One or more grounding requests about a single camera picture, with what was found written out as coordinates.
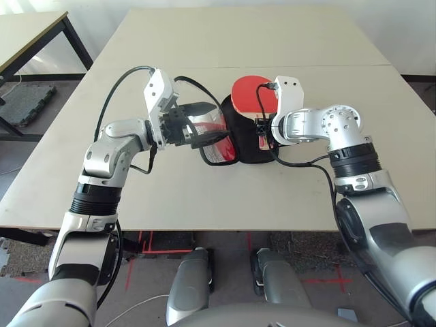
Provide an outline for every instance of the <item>black cable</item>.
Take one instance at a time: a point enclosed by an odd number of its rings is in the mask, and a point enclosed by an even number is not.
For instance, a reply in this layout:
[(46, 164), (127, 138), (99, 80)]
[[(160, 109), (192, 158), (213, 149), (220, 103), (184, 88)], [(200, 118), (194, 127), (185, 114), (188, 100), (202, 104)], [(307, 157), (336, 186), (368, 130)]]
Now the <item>black cable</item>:
[(97, 301), (97, 310), (102, 305), (103, 301), (106, 299), (107, 295), (109, 294), (110, 289), (115, 283), (116, 276), (118, 275), (118, 272), (120, 271), (121, 262), (123, 261), (123, 233), (121, 231), (121, 226), (119, 221), (116, 221), (116, 233), (118, 235), (118, 258), (116, 259), (116, 266), (114, 269), (114, 272), (110, 278), (108, 286), (106, 286), (106, 289), (104, 290), (103, 294), (100, 296), (100, 298)]
[(96, 140), (98, 140), (98, 134), (100, 133), (100, 127), (102, 126), (103, 116), (106, 112), (106, 108), (108, 107), (109, 101), (112, 98), (112, 96), (114, 95), (116, 89), (121, 84), (121, 82), (124, 81), (124, 79), (126, 77), (128, 77), (128, 75), (130, 75), (134, 72), (137, 72), (138, 70), (148, 70), (151, 74), (153, 74), (153, 72), (155, 71), (155, 69), (153, 67), (150, 67), (150, 66), (137, 66), (137, 67), (133, 67), (133, 68), (127, 70), (123, 75), (121, 75), (121, 77), (115, 82), (114, 86), (111, 88), (108, 96), (106, 97), (106, 100), (105, 100), (104, 105), (102, 107), (102, 111), (100, 112), (100, 116), (98, 117), (97, 126), (95, 128), (94, 142)]
[[(102, 111), (100, 112), (100, 115), (98, 117), (97, 126), (95, 127), (94, 142), (98, 140), (98, 135), (100, 133), (100, 128), (102, 126), (104, 114), (106, 113), (106, 109), (108, 107), (109, 101), (112, 98), (112, 96), (114, 95), (116, 89), (121, 84), (121, 82), (124, 81), (124, 79), (126, 77), (128, 77), (128, 75), (130, 75), (134, 72), (137, 72), (138, 70), (148, 70), (151, 74), (153, 74), (153, 72), (155, 71), (155, 69), (150, 67), (150, 66), (137, 66), (137, 67), (133, 67), (133, 68), (127, 70), (123, 75), (121, 75), (121, 77), (115, 82), (114, 86), (111, 88), (108, 96), (106, 97), (106, 100), (105, 100), (104, 105), (102, 107)], [(133, 166), (133, 165), (130, 165), (130, 167), (132, 167), (133, 169), (137, 169), (137, 170), (143, 172), (144, 174), (149, 174), (151, 171), (151, 168), (153, 167), (153, 161), (154, 161), (155, 155), (156, 155), (156, 144), (154, 143), (150, 149), (149, 169), (143, 170), (142, 168), (139, 168), (139, 167)], [(115, 269), (114, 269), (112, 276), (109, 280), (109, 283), (106, 286), (106, 289), (103, 291), (103, 294), (100, 296), (100, 298), (97, 301), (97, 309), (100, 308), (104, 299), (109, 294), (110, 289), (114, 285), (115, 279), (118, 276), (118, 272), (120, 270), (121, 261), (123, 259), (123, 232), (121, 230), (121, 226), (120, 226), (120, 223), (118, 222), (118, 220), (116, 221), (116, 232), (118, 235), (118, 247), (119, 247), (118, 259), (116, 261), (116, 266), (115, 266)]]
[[(257, 89), (256, 89), (256, 96), (258, 98), (258, 102), (259, 102), (260, 108), (262, 110), (262, 118), (264, 119), (264, 123), (266, 124), (265, 109), (264, 109), (264, 107), (262, 105), (262, 101), (261, 101), (260, 96), (259, 96), (259, 90), (262, 87), (265, 87), (265, 88), (268, 89), (268, 87), (265, 84), (259, 85), (257, 87)], [(347, 250), (349, 251), (349, 254), (351, 255), (353, 261), (355, 261), (357, 263), (357, 266), (358, 266), (360, 272), (364, 275), (364, 277), (368, 280), (368, 282), (379, 292), (379, 294), (386, 300), (386, 302), (388, 302), (394, 309), (396, 309), (405, 319), (410, 320), (410, 318), (407, 316), (406, 312), (404, 312), (403, 308), (396, 301), (394, 296), (389, 292), (388, 289), (386, 289), (384, 287), (383, 284), (381, 284), (379, 282), (379, 280), (373, 274), (373, 272), (369, 269), (367, 264), (364, 263), (364, 260), (362, 258), (360, 258), (360, 256), (355, 251), (353, 251), (349, 247), (349, 245), (348, 245), (348, 242), (347, 242), (346, 237), (345, 237), (345, 235), (344, 235), (344, 233), (342, 231), (341, 223), (339, 221), (339, 218), (338, 218), (338, 215), (337, 215), (337, 211), (336, 211), (336, 196), (337, 196), (337, 191), (333, 187), (332, 179), (331, 179), (328, 171), (324, 167), (319, 166), (319, 165), (314, 165), (315, 162), (317, 162), (317, 161), (319, 161), (321, 159), (328, 158), (328, 155), (323, 155), (323, 156), (318, 157), (318, 158), (316, 158), (316, 159), (314, 159), (312, 161), (308, 161), (308, 162), (305, 162), (305, 163), (298, 163), (298, 164), (297, 163), (290, 163), (290, 162), (283, 161), (283, 160), (279, 159), (275, 155), (273, 149), (271, 148), (271, 145), (270, 145), (270, 142), (269, 142), (269, 139), (268, 139), (269, 128), (270, 128), (269, 125), (268, 126), (265, 125), (266, 143), (268, 143), (268, 147), (270, 149), (270, 152), (271, 152), (272, 156), (274, 157), (274, 159), (276, 159), (276, 161), (278, 161), (280, 164), (283, 164), (283, 165), (285, 165), (287, 167), (308, 167), (308, 168), (312, 167), (312, 168), (320, 169), (324, 173), (324, 175), (326, 176), (326, 179), (327, 179), (328, 189), (329, 189), (329, 192), (330, 192), (330, 199), (331, 199), (332, 209), (333, 209), (333, 217), (334, 217), (334, 220), (335, 220), (335, 222), (336, 222), (336, 224), (338, 226), (339, 234), (341, 235), (342, 241), (345, 244)]]
[(136, 169), (137, 171), (143, 173), (143, 174), (150, 174), (151, 170), (153, 169), (153, 162), (155, 161), (155, 156), (157, 153), (157, 144), (156, 142), (153, 142), (150, 148), (150, 159), (149, 159), (149, 168), (148, 170), (144, 170), (138, 166), (130, 165), (130, 168)]

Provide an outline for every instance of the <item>gray carpet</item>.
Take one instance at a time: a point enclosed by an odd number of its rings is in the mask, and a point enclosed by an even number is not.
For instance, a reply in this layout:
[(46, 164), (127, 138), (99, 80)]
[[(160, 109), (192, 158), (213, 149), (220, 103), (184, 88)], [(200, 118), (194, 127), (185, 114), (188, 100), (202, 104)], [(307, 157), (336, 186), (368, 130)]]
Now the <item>gray carpet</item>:
[(27, 126), (56, 93), (56, 87), (48, 85), (18, 85), (3, 99), (0, 116), (17, 127)]

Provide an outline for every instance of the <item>paddle rubber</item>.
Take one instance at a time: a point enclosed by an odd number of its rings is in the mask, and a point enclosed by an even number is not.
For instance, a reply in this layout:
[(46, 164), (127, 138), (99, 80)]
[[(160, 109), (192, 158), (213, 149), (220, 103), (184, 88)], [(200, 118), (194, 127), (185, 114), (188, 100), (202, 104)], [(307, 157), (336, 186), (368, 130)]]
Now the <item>paddle rubber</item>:
[[(256, 97), (256, 89), (259, 85), (270, 82), (262, 76), (244, 76), (239, 78), (232, 87), (232, 103), (237, 113), (244, 117), (255, 119), (262, 118), (262, 109)], [(266, 116), (277, 112), (277, 98), (274, 91), (262, 87), (259, 90)]]

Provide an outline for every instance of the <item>metal table frame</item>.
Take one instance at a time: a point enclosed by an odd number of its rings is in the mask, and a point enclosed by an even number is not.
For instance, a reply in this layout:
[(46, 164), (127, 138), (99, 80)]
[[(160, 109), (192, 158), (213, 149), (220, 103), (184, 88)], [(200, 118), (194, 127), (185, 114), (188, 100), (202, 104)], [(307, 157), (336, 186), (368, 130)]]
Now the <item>metal table frame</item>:
[[(41, 36), (36, 42), (34, 42), (27, 50), (25, 50), (17, 59), (15, 59), (3, 71), (0, 72), (0, 87), (60, 32), (65, 34), (68, 42), (72, 45), (83, 65), (87, 70), (89, 70), (93, 64), (93, 60), (91, 56), (89, 56), (89, 53), (84, 47), (82, 41), (80, 41), (80, 38), (74, 30), (73, 25), (69, 21), (68, 17), (64, 17), (57, 24), (51, 27), (45, 34), (43, 34), (43, 36)], [(0, 98), (0, 106), (4, 104), (4, 99)], [(7, 132), (0, 134), (0, 141), (38, 142), (42, 138), (42, 134), (23, 134), (1, 117), (0, 127)]]

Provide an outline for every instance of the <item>white cable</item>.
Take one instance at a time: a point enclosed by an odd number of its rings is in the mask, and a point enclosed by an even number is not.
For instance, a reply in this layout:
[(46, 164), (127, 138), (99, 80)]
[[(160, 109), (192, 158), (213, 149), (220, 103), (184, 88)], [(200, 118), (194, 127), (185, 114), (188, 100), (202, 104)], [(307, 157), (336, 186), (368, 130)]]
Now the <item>white cable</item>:
[(22, 77), (20, 72), (18, 71), (18, 75), (20, 75), (20, 81), (18, 83), (16, 83), (8, 92), (6, 92), (5, 94), (2, 95), (2, 97), (5, 97), (6, 95), (8, 95), (9, 93), (11, 93), (18, 85), (21, 84), (22, 81)]
[(17, 170), (20, 170), (22, 167), (18, 167), (18, 168), (15, 168), (15, 169), (13, 169), (13, 170), (10, 170), (9, 172), (0, 172), (0, 176), (1, 175), (6, 175), (6, 174), (10, 174), (11, 172), (16, 172)]
[(153, 296), (152, 298), (147, 298), (146, 300), (136, 303), (134, 306), (128, 308), (126, 311), (124, 311), (122, 314), (116, 316), (114, 319), (112, 319), (110, 322), (108, 322), (108, 324), (105, 327), (109, 327), (110, 325), (112, 325), (115, 321), (117, 321), (119, 318), (123, 317), (127, 312), (135, 309), (136, 307), (139, 307), (140, 305), (143, 305), (144, 303), (147, 303), (148, 301), (152, 301), (155, 300), (156, 298), (163, 298), (163, 297), (167, 297), (170, 296), (169, 294), (162, 294), (162, 295), (156, 295)]
[(401, 326), (401, 325), (405, 324), (406, 322), (408, 322), (408, 321), (405, 320), (404, 322), (399, 322), (398, 324), (393, 324), (393, 325), (389, 325), (389, 326), (386, 326), (386, 327), (397, 327), (397, 326)]

